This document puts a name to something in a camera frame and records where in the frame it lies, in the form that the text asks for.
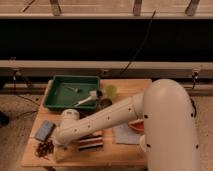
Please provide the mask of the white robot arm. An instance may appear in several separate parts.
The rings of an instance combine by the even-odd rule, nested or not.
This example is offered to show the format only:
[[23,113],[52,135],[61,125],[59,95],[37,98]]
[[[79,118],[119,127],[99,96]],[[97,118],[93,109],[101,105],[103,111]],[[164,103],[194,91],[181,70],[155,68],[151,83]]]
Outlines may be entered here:
[[149,171],[200,171],[199,141],[191,99],[174,80],[159,79],[144,91],[81,119],[63,113],[53,142],[67,146],[95,131],[144,121]]

